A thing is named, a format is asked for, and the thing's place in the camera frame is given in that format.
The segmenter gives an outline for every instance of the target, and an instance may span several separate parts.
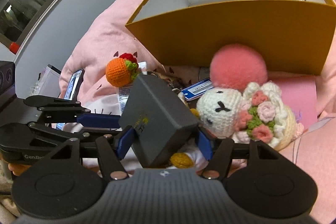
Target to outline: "white crochet bear head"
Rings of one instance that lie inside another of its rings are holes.
[[[197,111],[203,126],[216,137],[230,137],[234,132],[243,97],[238,90],[213,88],[197,102]]]

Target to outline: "open box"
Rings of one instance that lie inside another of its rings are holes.
[[[144,0],[127,29],[163,65],[209,66],[228,43],[271,71],[319,75],[336,26],[333,0]]]

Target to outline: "embroidered black nose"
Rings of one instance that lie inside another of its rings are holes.
[[[225,107],[225,105],[223,104],[222,101],[218,101],[217,104],[219,105],[219,107],[215,109],[216,112],[220,112],[222,110],[224,110],[226,112],[231,111],[230,109],[228,109],[227,107]]]

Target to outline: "pink card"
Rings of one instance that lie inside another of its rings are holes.
[[[283,103],[289,106],[305,129],[317,122],[314,76],[273,79],[282,90]]]

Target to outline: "red crochet flower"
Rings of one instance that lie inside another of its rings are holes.
[[[241,129],[246,128],[246,123],[249,120],[252,120],[253,116],[247,112],[247,110],[242,110],[238,113],[238,118],[235,122],[235,131],[239,131]]]
[[[137,63],[137,59],[133,56],[133,54],[124,53],[121,56],[119,56],[119,58],[127,59],[132,63]]]
[[[252,136],[257,140],[262,140],[264,143],[269,143],[273,138],[273,133],[268,126],[261,124],[252,130]]]
[[[268,101],[268,97],[261,90],[258,90],[255,94],[253,94],[252,105],[258,106],[265,101]]]

